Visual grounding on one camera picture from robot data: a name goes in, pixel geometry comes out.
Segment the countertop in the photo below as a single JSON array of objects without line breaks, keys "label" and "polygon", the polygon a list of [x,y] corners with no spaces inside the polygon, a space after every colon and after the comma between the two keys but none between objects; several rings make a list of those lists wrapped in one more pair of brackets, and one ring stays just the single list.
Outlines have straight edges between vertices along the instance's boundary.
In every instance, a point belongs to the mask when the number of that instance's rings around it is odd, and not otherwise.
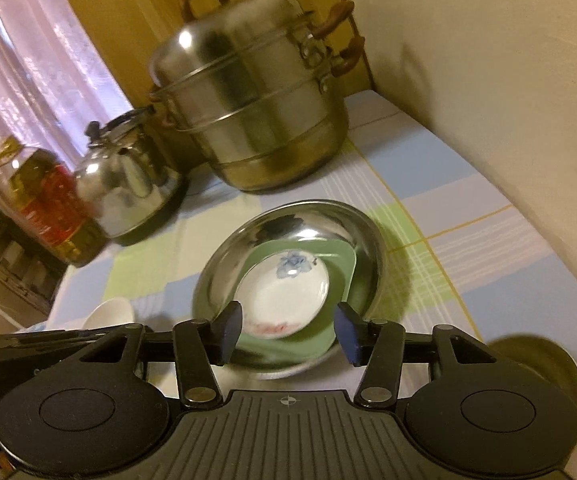
[{"label": "countertop", "polygon": [[[346,104],[351,130],[341,153],[280,192],[245,194],[207,166],[194,170],[182,207],[161,231],[69,268],[47,328],[77,328],[101,301],[124,296],[139,322],[169,330],[191,316],[199,273],[231,232],[275,206],[327,198],[363,210],[385,239],[385,290],[369,317],[397,320],[412,332],[450,323],[485,342],[532,333],[560,344],[577,362],[577,281],[533,226],[470,164],[375,92],[354,94]],[[341,354],[284,380],[214,369],[224,394],[232,388],[353,394],[363,372]],[[405,365],[401,396],[425,377],[420,365]],[[168,365],[154,366],[150,380],[177,396]],[[567,471],[577,478],[577,448]]]}]

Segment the stainless steel kettle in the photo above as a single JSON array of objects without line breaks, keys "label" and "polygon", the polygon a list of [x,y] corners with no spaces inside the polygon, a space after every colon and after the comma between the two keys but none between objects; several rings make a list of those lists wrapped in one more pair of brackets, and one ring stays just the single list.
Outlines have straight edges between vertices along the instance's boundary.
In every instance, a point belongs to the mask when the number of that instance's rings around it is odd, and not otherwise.
[{"label": "stainless steel kettle", "polygon": [[166,164],[143,123],[152,106],[136,108],[103,128],[89,123],[89,151],[75,169],[77,194],[113,241],[131,245],[168,221],[186,191],[186,179]]}]

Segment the white bowl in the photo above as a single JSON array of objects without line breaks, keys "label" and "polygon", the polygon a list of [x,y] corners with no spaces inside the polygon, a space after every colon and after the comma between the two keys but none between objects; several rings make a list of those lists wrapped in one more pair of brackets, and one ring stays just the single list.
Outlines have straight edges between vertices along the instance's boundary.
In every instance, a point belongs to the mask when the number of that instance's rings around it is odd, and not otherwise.
[{"label": "white bowl", "polygon": [[107,326],[125,325],[135,322],[133,305],[126,298],[110,298],[99,304],[86,318],[82,329],[93,330]]},{"label": "white bowl", "polygon": [[242,304],[242,331],[261,339],[294,334],[320,311],[328,288],[328,270],[315,254],[271,254],[252,266],[235,290],[233,299]]}]

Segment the pink curtain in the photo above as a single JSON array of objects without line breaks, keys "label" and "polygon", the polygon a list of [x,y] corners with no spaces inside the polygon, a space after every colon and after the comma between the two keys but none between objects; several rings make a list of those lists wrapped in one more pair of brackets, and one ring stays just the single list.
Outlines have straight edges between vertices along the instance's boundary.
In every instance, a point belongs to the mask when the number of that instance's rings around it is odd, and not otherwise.
[{"label": "pink curtain", "polygon": [[130,108],[67,0],[0,0],[0,145],[15,134],[73,168],[86,124]]}]

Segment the green plate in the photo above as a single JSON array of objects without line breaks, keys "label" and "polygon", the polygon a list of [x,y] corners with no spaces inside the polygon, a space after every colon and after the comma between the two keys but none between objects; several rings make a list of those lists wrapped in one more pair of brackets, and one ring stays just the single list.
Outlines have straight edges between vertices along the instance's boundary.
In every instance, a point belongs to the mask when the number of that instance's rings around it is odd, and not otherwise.
[{"label": "green plate", "polygon": [[246,259],[229,300],[235,295],[237,283],[251,267],[270,256],[286,250],[308,251],[320,257],[329,273],[329,292],[325,304],[315,318],[302,330],[280,339],[258,339],[243,333],[231,362],[254,368],[278,368],[320,357],[335,341],[333,311],[346,301],[355,272],[356,255],[343,240],[272,240],[256,247]]}]

